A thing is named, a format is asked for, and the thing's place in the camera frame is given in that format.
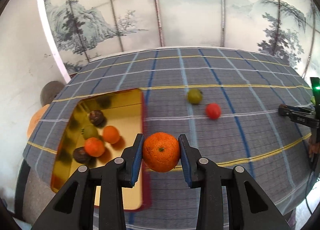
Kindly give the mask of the person's right hand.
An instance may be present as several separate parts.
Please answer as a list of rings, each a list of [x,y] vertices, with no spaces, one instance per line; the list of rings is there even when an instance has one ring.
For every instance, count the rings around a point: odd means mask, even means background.
[[[312,137],[309,138],[309,141],[308,141],[308,144],[309,144],[309,157],[312,158],[314,154],[319,154],[319,143],[315,143],[313,140],[312,140]]]

